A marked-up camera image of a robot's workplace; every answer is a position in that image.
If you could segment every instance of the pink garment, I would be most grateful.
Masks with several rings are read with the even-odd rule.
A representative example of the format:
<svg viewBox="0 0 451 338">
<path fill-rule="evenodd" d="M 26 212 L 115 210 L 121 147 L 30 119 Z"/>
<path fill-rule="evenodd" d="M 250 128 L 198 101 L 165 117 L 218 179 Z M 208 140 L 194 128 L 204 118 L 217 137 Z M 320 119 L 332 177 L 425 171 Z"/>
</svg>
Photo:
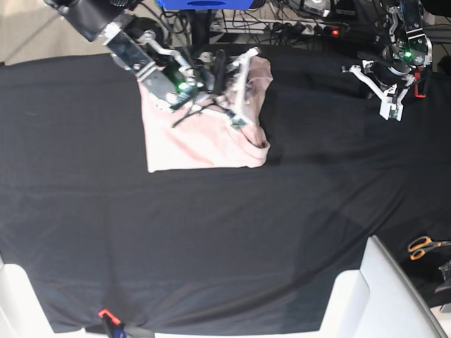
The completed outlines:
<svg viewBox="0 0 451 338">
<path fill-rule="evenodd" d="M 254 111 L 257 125 L 246 125 L 238 131 L 230 127 L 230 120 L 221 113 L 196 114 L 172 128 L 191 103 L 171 113 L 140 85 L 148 171 L 262 166 L 269 143 L 258 121 L 272 80 L 269 61 L 254 56 L 249 69 L 247 104 Z"/>
</svg>

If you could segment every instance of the black cloth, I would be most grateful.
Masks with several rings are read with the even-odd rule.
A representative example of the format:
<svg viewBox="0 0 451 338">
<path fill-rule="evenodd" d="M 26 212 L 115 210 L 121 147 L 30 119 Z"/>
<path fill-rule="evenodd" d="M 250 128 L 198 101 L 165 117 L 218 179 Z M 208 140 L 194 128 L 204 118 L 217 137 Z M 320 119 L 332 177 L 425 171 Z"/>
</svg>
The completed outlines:
<svg viewBox="0 0 451 338">
<path fill-rule="evenodd" d="M 433 294 L 449 251 L 406 253 L 420 234 L 451 238 L 451 80 L 434 74 L 399 123 L 341 73 L 353 60 L 263 56 L 271 149 L 257 169 L 149 174 L 137 84 L 107 55 L 0 70 L 1 255 L 57 332 L 99 324 L 103 307 L 156 332 L 317 330 L 372 234 L 429 305 L 451 301 Z"/>
</svg>

